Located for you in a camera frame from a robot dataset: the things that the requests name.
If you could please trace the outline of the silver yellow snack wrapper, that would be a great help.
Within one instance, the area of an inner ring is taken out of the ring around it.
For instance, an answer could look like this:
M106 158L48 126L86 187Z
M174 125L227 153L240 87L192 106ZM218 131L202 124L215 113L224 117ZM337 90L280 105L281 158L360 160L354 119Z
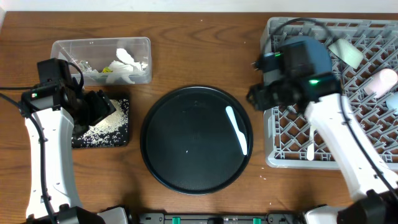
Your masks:
M97 69L94 69L86 60L82 60L78 63L78 66L81 68L81 71L83 73L112 73L113 71L109 67L104 67L102 71L98 71Z

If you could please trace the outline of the dark blue bowl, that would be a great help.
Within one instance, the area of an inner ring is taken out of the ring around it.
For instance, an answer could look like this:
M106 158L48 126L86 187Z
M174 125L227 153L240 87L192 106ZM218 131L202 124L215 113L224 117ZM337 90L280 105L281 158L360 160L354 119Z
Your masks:
M311 37L297 36L283 41L277 49L283 58L281 70L291 77L331 73L332 62L326 47Z

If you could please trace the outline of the white plastic knife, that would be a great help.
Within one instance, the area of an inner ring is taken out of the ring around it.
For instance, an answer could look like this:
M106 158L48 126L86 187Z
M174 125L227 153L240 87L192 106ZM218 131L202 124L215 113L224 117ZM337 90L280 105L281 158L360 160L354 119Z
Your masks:
M316 130L316 128L314 126L310 127L310 132L309 132L310 144L307 147L307 160L308 161L312 161L315 158L315 142L314 142L315 130Z

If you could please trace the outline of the light blue plastic knife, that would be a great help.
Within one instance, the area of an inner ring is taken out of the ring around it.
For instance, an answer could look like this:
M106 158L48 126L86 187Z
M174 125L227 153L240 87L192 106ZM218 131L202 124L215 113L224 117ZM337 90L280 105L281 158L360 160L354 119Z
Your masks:
M238 127L238 123L236 120L236 116L234 114L234 109L231 106L227 106L225 108L226 114L231 122L231 125L236 133L237 139L239 141L239 145L241 146L242 154L246 156L248 154L248 146L246 142L246 137L243 132L240 131Z

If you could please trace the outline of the white napkin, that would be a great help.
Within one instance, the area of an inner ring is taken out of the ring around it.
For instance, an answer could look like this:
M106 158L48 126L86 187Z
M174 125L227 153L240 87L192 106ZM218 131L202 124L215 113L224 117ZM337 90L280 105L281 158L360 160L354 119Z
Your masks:
M146 62L136 62L134 58L127 52L126 49L118 48L116 50L116 57L118 60L114 60L108 67L103 69L103 73L112 73L106 78L107 84L115 84L116 80L122 79L125 83L135 84L131 80L130 74L145 71L148 68Z

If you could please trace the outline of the pink cup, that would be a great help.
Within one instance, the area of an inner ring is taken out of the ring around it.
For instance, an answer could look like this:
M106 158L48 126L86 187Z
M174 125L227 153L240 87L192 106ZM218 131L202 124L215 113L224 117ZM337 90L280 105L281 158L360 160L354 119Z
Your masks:
M390 68L382 69L371 77L371 81L364 87L367 95L375 93L375 98L385 95L397 83L397 73Z

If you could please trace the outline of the light blue cup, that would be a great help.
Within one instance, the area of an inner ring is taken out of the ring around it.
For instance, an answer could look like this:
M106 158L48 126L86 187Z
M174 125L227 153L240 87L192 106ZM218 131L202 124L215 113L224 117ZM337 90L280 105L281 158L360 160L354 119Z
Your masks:
M386 106L389 110L393 110L398 115L398 92L393 93L386 99Z

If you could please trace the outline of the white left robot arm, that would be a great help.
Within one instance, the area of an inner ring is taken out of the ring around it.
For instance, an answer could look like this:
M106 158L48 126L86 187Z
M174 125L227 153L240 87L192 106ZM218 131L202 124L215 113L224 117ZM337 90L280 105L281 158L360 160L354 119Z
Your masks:
M18 108L30 138L31 188L26 223L132 223L124 205L96 213L83 208L75 184L72 139L107 118L116 108L101 90L84 92L73 64L51 58L37 64L40 82L22 87Z

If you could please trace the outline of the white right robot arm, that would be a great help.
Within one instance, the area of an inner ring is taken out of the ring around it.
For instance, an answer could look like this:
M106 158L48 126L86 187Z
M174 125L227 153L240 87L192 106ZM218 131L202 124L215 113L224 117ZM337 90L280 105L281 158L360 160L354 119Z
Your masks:
M324 46L284 45L260 55L254 66L264 81L250 88L248 102L260 111L296 105L332 153L353 200L346 208L313 208L304 223L397 223L397 174L357 122Z

